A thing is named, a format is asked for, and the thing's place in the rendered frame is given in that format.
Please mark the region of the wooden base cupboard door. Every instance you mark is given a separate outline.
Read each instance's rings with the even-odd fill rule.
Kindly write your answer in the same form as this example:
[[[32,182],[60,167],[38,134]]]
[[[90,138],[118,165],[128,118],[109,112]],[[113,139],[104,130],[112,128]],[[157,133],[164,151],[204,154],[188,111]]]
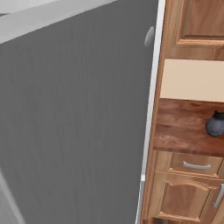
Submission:
[[[213,207],[221,184],[224,180],[158,172],[150,216],[185,224],[224,224],[224,195]]]

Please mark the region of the grey fridge door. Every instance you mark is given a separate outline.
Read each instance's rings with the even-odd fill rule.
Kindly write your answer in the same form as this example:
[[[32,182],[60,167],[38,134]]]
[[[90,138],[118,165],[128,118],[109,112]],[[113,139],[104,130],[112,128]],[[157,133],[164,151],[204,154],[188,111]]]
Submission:
[[[135,224],[158,3],[0,17],[0,224]]]

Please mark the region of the wooden drawer front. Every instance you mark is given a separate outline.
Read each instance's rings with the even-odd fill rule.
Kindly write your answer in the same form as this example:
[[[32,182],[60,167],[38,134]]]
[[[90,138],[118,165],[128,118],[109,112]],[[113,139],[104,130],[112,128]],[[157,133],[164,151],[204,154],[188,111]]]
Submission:
[[[217,176],[222,163],[221,157],[201,156],[187,153],[173,153],[169,169],[175,172]]]

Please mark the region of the grey oval fridge knob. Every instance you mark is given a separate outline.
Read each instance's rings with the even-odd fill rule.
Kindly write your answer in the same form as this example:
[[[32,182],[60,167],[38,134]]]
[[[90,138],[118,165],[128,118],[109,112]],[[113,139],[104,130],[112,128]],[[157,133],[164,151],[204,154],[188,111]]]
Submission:
[[[147,32],[147,34],[146,34],[146,36],[145,36],[144,45],[145,45],[146,47],[148,47],[148,46],[151,44],[151,42],[152,42],[153,39],[154,39],[154,35],[155,35],[155,28],[152,26],[152,27],[148,30],[148,32]]]

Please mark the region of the wooden wall cupboard door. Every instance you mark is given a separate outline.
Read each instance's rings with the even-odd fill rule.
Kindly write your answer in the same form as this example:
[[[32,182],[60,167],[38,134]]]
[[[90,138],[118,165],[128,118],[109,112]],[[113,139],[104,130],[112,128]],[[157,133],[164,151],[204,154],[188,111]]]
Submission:
[[[173,0],[176,46],[224,47],[224,0]]]

